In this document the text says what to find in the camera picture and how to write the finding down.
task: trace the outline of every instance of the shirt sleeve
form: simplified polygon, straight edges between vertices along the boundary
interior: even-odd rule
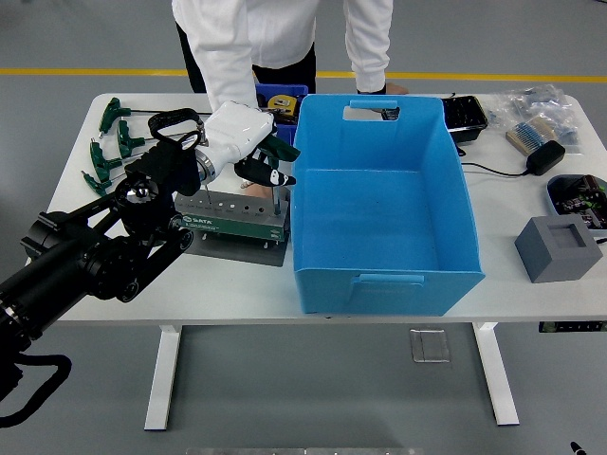
[[[257,107],[245,0],[173,0],[173,14],[188,36],[212,110],[227,100]]]
[[[344,0],[345,48],[359,92],[377,92],[386,83],[390,59],[393,0]]]

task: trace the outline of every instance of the gray base plate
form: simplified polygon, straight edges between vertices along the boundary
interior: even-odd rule
[[[282,267],[285,261],[288,233],[285,236],[284,242],[276,244],[272,241],[239,235],[193,230],[192,246],[188,248],[186,254]]]

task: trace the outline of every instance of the gray floor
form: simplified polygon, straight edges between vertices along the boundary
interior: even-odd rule
[[[594,0],[395,2],[391,71],[607,75],[607,5]],[[338,2],[318,20],[320,70],[349,69]],[[181,68],[170,2],[5,0],[0,67]],[[415,93],[488,93],[535,82],[400,81]],[[607,143],[605,83],[559,83]],[[321,92],[353,90],[319,80]],[[0,280],[46,209],[90,102],[108,92],[189,92],[185,78],[0,75]],[[188,447],[418,447],[425,454],[604,453],[605,334],[498,326],[521,425],[498,428],[474,336],[446,326],[452,362],[419,365],[409,326],[199,327],[185,331],[169,430],[142,430],[157,327],[51,327],[31,351],[65,353],[68,382],[2,453],[183,454]],[[16,410],[47,372],[0,407]]]

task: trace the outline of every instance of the human hand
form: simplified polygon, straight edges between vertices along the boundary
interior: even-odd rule
[[[253,196],[253,197],[262,197],[265,199],[271,199],[272,198],[272,188],[262,187],[261,185],[252,183],[245,187],[245,195]]]
[[[403,87],[402,85],[398,85],[392,82],[386,83],[386,95],[407,95],[409,94],[409,89],[407,87]]]

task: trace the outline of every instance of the table leg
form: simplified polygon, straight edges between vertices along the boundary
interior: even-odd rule
[[[179,339],[181,337],[180,325],[161,325],[160,329],[162,334],[160,335],[154,381],[152,382],[150,403],[148,404],[144,427],[144,429],[150,430],[167,428]]]
[[[504,361],[493,331],[496,325],[497,322],[472,323],[497,425],[519,425]]]

